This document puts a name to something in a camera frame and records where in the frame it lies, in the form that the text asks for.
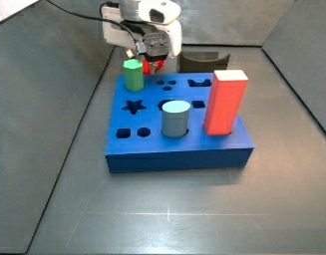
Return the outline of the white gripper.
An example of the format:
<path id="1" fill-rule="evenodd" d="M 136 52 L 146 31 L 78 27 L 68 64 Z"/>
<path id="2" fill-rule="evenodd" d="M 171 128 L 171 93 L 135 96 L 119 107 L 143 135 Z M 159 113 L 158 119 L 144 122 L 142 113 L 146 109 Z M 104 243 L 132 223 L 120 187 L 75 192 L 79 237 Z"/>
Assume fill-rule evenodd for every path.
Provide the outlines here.
<path id="1" fill-rule="evenodd" d="M 147 58 L 177 57 L 181 52 L 181 7 L 171 0 L 118 0 L 102 6 L 106 41 Z"/>

